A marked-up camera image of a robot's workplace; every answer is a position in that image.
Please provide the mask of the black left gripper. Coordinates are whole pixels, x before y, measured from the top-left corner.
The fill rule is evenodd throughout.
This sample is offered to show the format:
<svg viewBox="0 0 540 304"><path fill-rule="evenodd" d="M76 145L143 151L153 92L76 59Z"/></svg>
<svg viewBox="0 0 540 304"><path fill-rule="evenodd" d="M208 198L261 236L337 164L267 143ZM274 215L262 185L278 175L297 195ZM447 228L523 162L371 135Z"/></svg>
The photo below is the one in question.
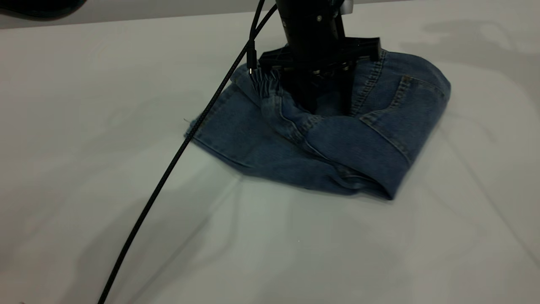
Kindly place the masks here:
<svg viewBox="0 0 540 304"><path fill-rule="evenodd" d="M311 114L318 109L318 85L313 75L338 70L341 112L351 111L356 62L380 60L378 37L347 37L343 15L353 11L352 0L278 0L287 44L264 52L258 67L265 73L289 73L289 92Z"/></svg>

